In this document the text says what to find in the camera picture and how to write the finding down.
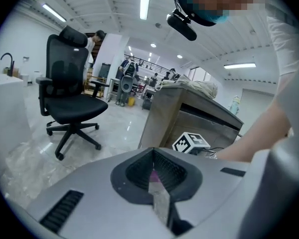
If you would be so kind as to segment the black mezzanine railing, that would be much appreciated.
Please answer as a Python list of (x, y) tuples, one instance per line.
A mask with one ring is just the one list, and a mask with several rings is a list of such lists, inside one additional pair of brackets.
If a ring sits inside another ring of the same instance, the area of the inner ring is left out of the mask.
[(163, 78), (166, 73), (169, 72), (167, 68), (149, 61), (145, 61), (141, 58), (134, 57), (133, 60), (139, 65), (138, 75), (141, 77), (149, 77), (157, 73), (159, 78)]

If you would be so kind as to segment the teal face mask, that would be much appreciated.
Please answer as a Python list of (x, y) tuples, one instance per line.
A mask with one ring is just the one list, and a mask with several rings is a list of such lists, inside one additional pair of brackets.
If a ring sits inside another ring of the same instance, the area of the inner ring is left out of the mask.
[(224, 22), (228, 17), (226, 11), (205, 10), (194, 0), (175, 0), (175, 2), (191, 20), (203, 26), (214, 26)]

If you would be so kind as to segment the black shelf trolley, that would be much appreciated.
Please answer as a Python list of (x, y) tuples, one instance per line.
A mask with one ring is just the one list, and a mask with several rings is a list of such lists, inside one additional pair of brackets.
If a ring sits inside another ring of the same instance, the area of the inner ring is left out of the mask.
[(142, 110), (150, 110), (154, 94), (155, 94), (155, 90), (153, 88), (149, 88), (145, 90), (143, 103), (142, 103)]

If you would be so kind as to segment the black curved faucet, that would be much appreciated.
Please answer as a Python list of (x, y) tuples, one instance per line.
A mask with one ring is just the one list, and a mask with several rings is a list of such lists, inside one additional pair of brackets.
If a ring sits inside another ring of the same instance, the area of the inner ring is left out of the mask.
[(10, 66), (7, 70), (7, 75), (12, 77), (13, 76), (13, 67), (14, 67), (14, 60), (13, 60), (13, 57), (10, 53), (5, 53), (2, 55), (2, 57), (0, 58), (1, 60), (5, 57), (5, 56), (9, 56), (10, 57)]

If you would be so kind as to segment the dark wooden sink cabinet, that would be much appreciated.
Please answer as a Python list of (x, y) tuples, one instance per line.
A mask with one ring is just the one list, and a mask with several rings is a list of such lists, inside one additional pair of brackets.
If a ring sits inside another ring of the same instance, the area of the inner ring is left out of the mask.
[[(139, 148), (165, 147), (176, 120), (185, 121), (194, 117), (215, 124), (217, 132), (224, 125), (240, 131), (243, 125), (243, 122), (225, 107), (191, 87), (183, 84), (162, 87), (153, 96)], [(217, 139), (211, 146), (216, 149), (226, 147), (228, 146), (220, 146)]]

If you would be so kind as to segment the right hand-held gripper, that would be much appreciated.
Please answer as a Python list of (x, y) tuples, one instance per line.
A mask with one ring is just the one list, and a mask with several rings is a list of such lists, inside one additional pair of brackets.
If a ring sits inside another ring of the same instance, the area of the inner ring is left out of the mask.
[(172, 149), (174, 151), (187, 154), (199, 154), (202, 151), (208, 150), (209, 148), (210, 145), (200, 134), (189, 132), (184, 132), (172, 144)]

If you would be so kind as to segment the white crumpled towel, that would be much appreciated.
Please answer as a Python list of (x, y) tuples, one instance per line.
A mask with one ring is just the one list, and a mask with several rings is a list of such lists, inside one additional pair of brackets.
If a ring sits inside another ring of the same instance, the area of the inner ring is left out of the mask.
[(218, 87), (215, 83), (210, 81), (192, 81), (185, 75), (181, 75), (177, 80), (162, 80), (155, 85), (155, 90), (159, 91), (162, 87), (176, 86), (177, 84), (191, 87), (212, 100), (215, 99), (218, 94)]

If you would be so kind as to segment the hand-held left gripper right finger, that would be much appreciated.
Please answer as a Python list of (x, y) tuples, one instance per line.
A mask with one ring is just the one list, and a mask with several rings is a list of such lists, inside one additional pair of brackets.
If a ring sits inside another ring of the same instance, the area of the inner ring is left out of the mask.
[(158, 210), (167, 211), (164, 232), (154, 239), (242, 239), (241, 225), (247, 206), (238, 186), (250, 168), (246, 162), (209, 159), (153, 149), (154, 169), (166, 189), (163, 203), (154, 196)]

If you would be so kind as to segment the black office chair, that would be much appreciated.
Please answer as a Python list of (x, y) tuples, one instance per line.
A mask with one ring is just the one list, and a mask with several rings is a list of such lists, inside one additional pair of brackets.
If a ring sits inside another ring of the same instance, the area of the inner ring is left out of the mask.
[(56, 35), (48, 37), (46, 45), (46, 75), (36, 78), (39, 85), (39, 105), (42, 116), (51, 116), (58, 126), (46, 127), (51, 136), (55, 131), (63, 131), (55, 156), (64, 159), (61, 150), (73, 134), (93, 144), (97, 150), (101, 145), (82, 130), (98, 123), (88, 121), (102, 114), (108, 104), (100, 99), (83, 94), (83, 71), (88, 57), (85, 34), (66, 26)]

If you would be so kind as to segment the person's right forearm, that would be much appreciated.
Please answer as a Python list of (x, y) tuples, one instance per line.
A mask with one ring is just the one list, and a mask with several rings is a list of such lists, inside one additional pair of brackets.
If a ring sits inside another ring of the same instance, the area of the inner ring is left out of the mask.
[(251, 162), (256, 152), (271, 149), (286, 136), (290, 128), (290, 121), (278, 99), (274, 98), (249, 130), (237, 142), (217, 152), (216, 156), (229, 161)]

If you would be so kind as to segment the long ceiling tube light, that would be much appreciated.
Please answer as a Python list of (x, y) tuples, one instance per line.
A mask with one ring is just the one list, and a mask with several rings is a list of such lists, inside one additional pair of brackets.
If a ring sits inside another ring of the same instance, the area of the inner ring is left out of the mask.
[(150, 0), (140, 0), (140, 19), (147, 20)]
[(255, 63), (227, 64), (227, 65), (224, 65), (224, 68), (227, 69), (227, 70), (240, 69), (240, 68), (256, 68), (256, 64)]
[(66, 19), (61, 16), (58, 12), (56, 12), (53, 8), (51, 8), (49, 5), (47, 5), (46, 3), (42, 5), (42, 7), (48, 11), (50, 14), (52, 14), (54, 17), (56, 17), (58, 20), (60, 20), (61, 22), (66, 22)]

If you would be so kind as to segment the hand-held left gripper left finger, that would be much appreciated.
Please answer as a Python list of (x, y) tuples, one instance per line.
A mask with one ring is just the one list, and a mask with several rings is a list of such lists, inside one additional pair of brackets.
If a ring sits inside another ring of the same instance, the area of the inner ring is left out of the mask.
[(59, 236), (66, 239), (173, 239), (150, 205), (123, 199), (110, 180), (112, 170), (141, 150), (125, 152), (87, 163), (43, 190), (27, 207), (40, 221), (70, 190), (83, 197), (67, 219)]

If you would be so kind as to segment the wooden step shelf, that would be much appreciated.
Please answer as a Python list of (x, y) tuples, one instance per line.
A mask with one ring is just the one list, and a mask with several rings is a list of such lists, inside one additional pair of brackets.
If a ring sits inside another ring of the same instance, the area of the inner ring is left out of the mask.
[(94, 98), (102, 98), (104, 96), (105, 88), (108, 87), (109, 85), (106, 84), (105, 78), (88, 76), (84, 83), (83, 94), (92, 96)]

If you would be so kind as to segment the light green cartoon bottle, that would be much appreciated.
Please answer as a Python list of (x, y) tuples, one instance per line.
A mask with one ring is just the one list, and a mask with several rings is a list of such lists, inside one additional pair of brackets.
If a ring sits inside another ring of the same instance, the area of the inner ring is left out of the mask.
[(229, 111), (233, 114), (233, 115), (237, 115), (239, 112), (239, 107), (240, 107), (240, 97), (239, 96), (235, 96), (229, 106)]

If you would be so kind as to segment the person's white shirt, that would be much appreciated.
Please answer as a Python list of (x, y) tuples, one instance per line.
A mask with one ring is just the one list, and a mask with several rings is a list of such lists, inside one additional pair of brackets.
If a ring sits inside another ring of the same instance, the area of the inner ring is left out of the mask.
[(269, 148), (293, 129), (299, 134), (299, 22), (284, 6), (266, 4), (267, 23), (277, 55), (277, 94), (265, 112), (262, 148)]

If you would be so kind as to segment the purple cloth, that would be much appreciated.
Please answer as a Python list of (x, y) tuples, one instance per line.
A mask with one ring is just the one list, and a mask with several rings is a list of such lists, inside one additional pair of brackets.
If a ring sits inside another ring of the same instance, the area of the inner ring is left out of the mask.
[(160, 178), (158, 176), (158, 173), (155, 170), (153, 170), (151, 172), (150, 178), (149, 178), (149, 182), (150, 183), (160, 183), (161, 184), (161, 180), (160, 180)]

